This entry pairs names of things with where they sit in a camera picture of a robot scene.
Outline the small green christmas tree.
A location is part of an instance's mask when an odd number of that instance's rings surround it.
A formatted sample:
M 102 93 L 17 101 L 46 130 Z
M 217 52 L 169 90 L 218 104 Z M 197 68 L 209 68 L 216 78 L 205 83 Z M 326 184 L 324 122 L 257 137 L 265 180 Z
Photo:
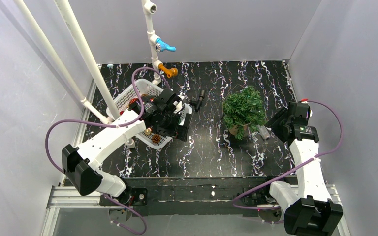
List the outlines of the small green christmas tree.
M 228 95 L 222 104 L 223 121 L 235 139 L 242 140 L 247 129 L 257 132 L 266 123 L 265 108 L 260 92 L 246 86 Z

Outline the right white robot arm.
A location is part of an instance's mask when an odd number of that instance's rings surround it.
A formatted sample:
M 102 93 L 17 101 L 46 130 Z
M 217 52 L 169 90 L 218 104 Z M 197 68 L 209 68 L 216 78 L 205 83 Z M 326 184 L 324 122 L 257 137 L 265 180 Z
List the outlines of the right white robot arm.
M 298 190 L 284 178 L 270 184 L 269 193 L 281 207 L 285 231 L 296 236 L 330 236 L 343 216 L 325 185 L 319 158 L 319 136 L 308 121 L 312 111 L 304 102 L 289 102 L 266 124 L 288 144 L 295 162 Z

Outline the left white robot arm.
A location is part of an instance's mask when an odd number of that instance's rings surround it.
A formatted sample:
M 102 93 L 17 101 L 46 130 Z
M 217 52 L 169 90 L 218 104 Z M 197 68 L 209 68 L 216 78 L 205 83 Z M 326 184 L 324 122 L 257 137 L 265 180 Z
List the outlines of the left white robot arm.
M 187 141 L 192 109 L 170 89 L 158 96 L 144 96 L 130 101 L 114 127 L 106 127 L 93 138 L 76 147 L 62 149 L 62 172 L 80 195 L 93 192 L 120 196 L 127 188 L 116 175 L 100 170 L 101 164 L 129 139 L 151 128 L 152 134 Z

